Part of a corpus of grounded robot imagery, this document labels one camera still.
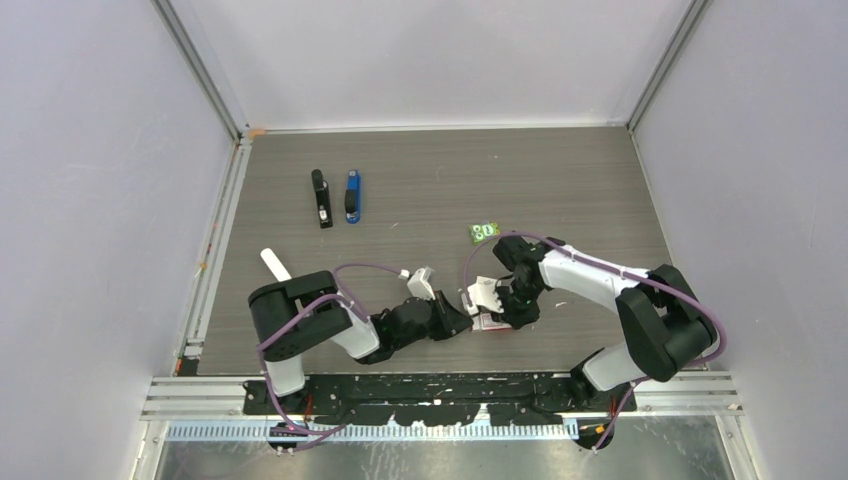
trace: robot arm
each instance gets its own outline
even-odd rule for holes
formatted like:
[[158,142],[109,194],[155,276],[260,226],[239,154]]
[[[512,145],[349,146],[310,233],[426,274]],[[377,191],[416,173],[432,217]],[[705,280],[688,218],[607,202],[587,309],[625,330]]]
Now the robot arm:
[[[259,288],[248,298],[259,342],[264,343],[298,314],[298,302],[305,307],[324,295],[337,294],[338,286],[330,272],[292,278],[273,251],[266,248],[260,256],[278,282]],[[283,397],[302,389],[306,378],[301,355],[327,340],[344,348],[357,362],[370,365],[388,360],[417,340],[446,340],[471,328],[471,319],[430,286],[432,272],[429,267],[418,269],[407,282],[413,296],[391,310],[371,315],[370,320],[336,301],[302,318],[261,353],[274,393]]]
[[494,253],[512,272],[512,280],[507,285],[505,281],[478,277],[468,289],[470,300],[463,296],[463,305],[472,316],[489,313],[515,329],[538,320],[536,300],[542,292],[554,288],[577,293],[616,312],[625,341],[595,352],[572,370],[578,398],[588,400],[597,392],[644,377],[667,381],[716,341],[714,326],[700,312],[671,295],[624,277],[624,272],[629,272],[650,278],[694,298],[676,268],[662,265],[648,271],[623,267],[581,254],[562,241],[550,240],[572,254],[620,273],[578,262],[544,243],[533,245],[521,237],[504,237]]

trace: purple cable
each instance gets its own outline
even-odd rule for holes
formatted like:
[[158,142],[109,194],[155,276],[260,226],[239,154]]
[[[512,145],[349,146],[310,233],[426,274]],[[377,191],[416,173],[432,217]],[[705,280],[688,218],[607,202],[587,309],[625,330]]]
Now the purple cable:
[[327,437],[336,433],[337,431],[338,430],[327,430],[327,433],[325,433],[324,435],[319,435],[318,438],[316,438],[315,440],[310,440],[310,441],[304,443],[303,445],[300,445],[298,447],[294,447],[291,451],[292,451],[292,453],[302,452],[304,450],[309,450],[310,448],[317,447],[321,442],[326,440]]
[[[465,267],[463,268],[463,272],[462,272],[462,277],[463,277],[463,280],[465,282],[465,296],[466,296],[466,299],[469,302],[471,301],[471,294],[468,291],[468,287],[471,285],[471,282],[470,282],[470,279],[468,277],[468,269],[469,269],[469,266],[471,265],[471,259],[474,257],[474,255],[477,254],[478,251],[480,251],[480,249],[483,247],[483,245],[491,242],[492,240],[495,240],[495,239],[498,239],[498,238],[503,238],[503,237],[528,237],[528,238],[538,240],[538,241],[544,243],[545,245],[551,247],[552,249],[556,250],[559,253],[562,253],[563,255],[565,255],[566,257],[568,257],[568,258],[570,258],[574,261],[583,263],[585,265],[589,265],[591,267],[603,270],[605,272],[614,273],[616,275],[622,275],[624,278],[627,278],[629,280],[633,280],[633,281],[636,281],[636,282],[639,282],[639,283],[643,283],[643,284],[645,284],[645,285],[647,285],[651,288],[655,288],[655,289],[657,289],[661,292],[665,292],[665,293],[677,298],[678,300],[681,300],[681,301],[691,305],[695,309],[699,310],[701,313],[704,314],[705,317],[707,317],[707,319],[710,322],[712,322],[713,326],[716,329],[716,332],[718,332],[718,347],[716,348],[716,350],[713,353],[711,353],[711,354],[709,354],[705,357],[697,358],[697,359],[689,362],[689,364],[687,366],[693,367],[693,366],[697,366],[697,365],[703,365],[707,362],[715,360],[722,353],[724,353],[725,349],[727,349],[727,332],[724,329],[724,325],[718,320],[718,318],[716,318],[716,315],[713,313],[713,311],[710,310],[709,308],[707,308],[705,305],[701,304],[701,302],[695,300],[694,298],[690,297],[689,295],[686,295],[685,293],[681,292],[680,290],[677,290],[676,288],[669,287],[668,285],[664,285],[664,284],[659,283],[657,281],[651,280],[650,278],[645,278],[645,277],[636,275],[634,273],[628,272],[626,270],[619,270],[619,269],[617,269],[615,267],[611,267],[611,266],[609,266],[605,263],[598,262],[597,260],[594,260],[594,259],[591,259],[591,258],[588,258],[588,257],[584,257],[583,255],[580,255],[579,253],[569,252],[568,250],[562,248],[561,246],[555,244],[554,242],[548,240],[547,238],[542,237],[541,235],[536,235],[534,233],[518,232],[518,231],[502,233],[500,235],[495,235],[493,237],[489,237],[486,240],[484,240],[483,242],[481,242],[479,245],[477,245],[477,248],[475,248],[471,252],[471,255],[469,255],[468,259],[465,261]],[[621,400],[621,404],[618,406],[615,413],[613,414],[612,419],[610,420],[610,423],[609,423],[609,427],[604,431],[603,435],[601,435],[601,439],[598,440],[597,443],[595,443],[594,447],[592,447],[593,451],[597,452],[598,447],[603,445],[604,440],[606,440],[607,436],[609,435],[609,432],[612,430],[612,427],[615,425],[616,420],[618,420],[619,414],[624,409],[624,404],[627,402],[628,399],[630,399],[630,396],[633,395],[633,390],[636,388],[636,386],[639,383],[641,383],[643,380],[646,380],[646,379],[647,379],[647,377],[642,377],[642,378],[638,378],[638,379],[633,381],[633,385],[630,387],[629,390],[627,390],[627,393],[624,394],[624,396],[622,397],[622,400]]]
[[270,394],[269,397],[271,397],[271,403],[274,404],[274,408],[277,410],[277,413],[279,413],[280,416],[283,417],[283,420],[291,427],[291,430],[293,432],[301,433],[301,434],[304,434],[304,435],[322,435],[322,436],[324,436],[323,438],[326,438],[327,436],[330,436],[330,435],[338,432],[339,430],[345,428],[346,425],[339,425],[338,427],[335,427],[331,430],[316,431],[316,430],[308,430],[308,429],[303,428],[303,427],[297,425],[296,423],[294,423],[294,421],[291,418],[289,418],[288,415],[286,415],[286,412],[283,410],[283,407],[280,406],[279,400],[277,400],[277,395],[274,393],[274,386],[271,383],[271,376],[268,373],[268,364],[265,363],[265,358],[262,356],[262,353],[264,353],[265,350],[270,348],[271,345],[274,344],[274,342],[276,342],[277,340],[280,339],[280,337],[282,337],[289,330],[294,328],[294,326],[297,325],[298,322],[300,322],[306,315],[308,315],[309,313],[311,313],[313,310],[320,307],[321,305],[323,305],[327,302],[333,301],[333,300],[341,303],[342,305],[349,307],[350,301],[348,299],[344,298],[341,295],[337,295],[335,293],[329,293],[327,295],[322,295],[322,296],[318,297],[317,299],[315,299],[312,303],[310,303],[309,305],[304,307],[303,310],[301,310],[300,312],[298,312],[297,315],[292,317],[292,319],[289,320],[285,325],[283,325],[282,328],[280,328],[279,330],[274,332],[273,335],[268,337],[267,340],[260,343],[256,347],[256,353],[259,355],[259,365],[260,365],[260,368],[262,369],[262,373],[265,375],[265,385],[268,388],[268,393]]
[[353,310],[354,313],[359,315],[363,322],[368,323],[370,319],[368,312],[365,310],[365,306],[362,304],[362,302],[359,301],[359,298],[354,295],[350,288],[348,288],[348,286],[339,277],[339,271],[349,267],[376,268],[379,270],[385,270],[389,273],[394,273],[395,275],[400,275],[402,270],[399,268],[390,267],[388,265],[380,265],[377,263],[344,263],[333,269],[333,278],[336,280],[336,285],[339,287],[339,291],[344,293],[349,299],[353,301],[353,305],[350,307],[351,310]]

